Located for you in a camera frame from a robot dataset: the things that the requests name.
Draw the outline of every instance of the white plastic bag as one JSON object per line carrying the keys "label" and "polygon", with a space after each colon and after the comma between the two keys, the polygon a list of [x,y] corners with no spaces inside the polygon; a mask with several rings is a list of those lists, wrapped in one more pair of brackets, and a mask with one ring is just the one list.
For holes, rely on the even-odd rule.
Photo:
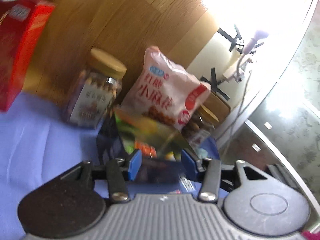
{"label": "white plastic bag", "polygon": [[210,84],[200,82],[152,46],[146,50],[143,71],[121,107],[181,130],[210,89]]}

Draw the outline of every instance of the red gift box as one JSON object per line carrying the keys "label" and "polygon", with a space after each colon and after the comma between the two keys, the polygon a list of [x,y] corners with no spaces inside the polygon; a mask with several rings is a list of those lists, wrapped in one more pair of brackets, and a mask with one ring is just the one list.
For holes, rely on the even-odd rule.
{"label": "red gift box", "polygon": [[0,110],[20,93],[36,43],[54,9],[43,0],[0,2]]}

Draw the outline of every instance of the wooden floor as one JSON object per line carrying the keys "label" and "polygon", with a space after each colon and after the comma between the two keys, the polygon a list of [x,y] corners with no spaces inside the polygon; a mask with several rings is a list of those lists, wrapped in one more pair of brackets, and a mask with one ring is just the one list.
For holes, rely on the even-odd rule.
{"label": "wooden floor", "polygon": [[158,46],[187,67],[218,29],[201,0],[50,1],[57,7],[35,50],[24,90],[58,105],[93,46],[127,66],[123,98],[141,73],[148,46]]}

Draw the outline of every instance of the blue oval logo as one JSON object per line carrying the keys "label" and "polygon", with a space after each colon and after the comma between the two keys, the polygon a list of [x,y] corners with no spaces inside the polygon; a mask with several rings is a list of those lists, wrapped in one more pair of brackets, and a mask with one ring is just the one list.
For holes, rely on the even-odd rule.
{"label": "blue oval logo", "polygon": [[155,66],[151,66],[151,67],[149,68],[149,70],[150,70],[153,74],[155,74],[155,75],[157,75],[157,76],[159,76],[159,77],[163,77],[163,75],[164,75],[164,71],[161,70],[161,69],[158,69],[158,68],[155,67]]}

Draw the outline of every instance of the red circle logo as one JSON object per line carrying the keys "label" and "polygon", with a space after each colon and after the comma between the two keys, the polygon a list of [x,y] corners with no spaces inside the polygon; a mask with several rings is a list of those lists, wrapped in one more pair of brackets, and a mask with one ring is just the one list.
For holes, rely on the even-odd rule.
{"label": "red circle logo", "polygon": [[179,124],[187,124],[187,122],[189,122],[190,120],[190,114],[187,110],[183,110],[180,112],[180,114],[178,115],[178,123]]}

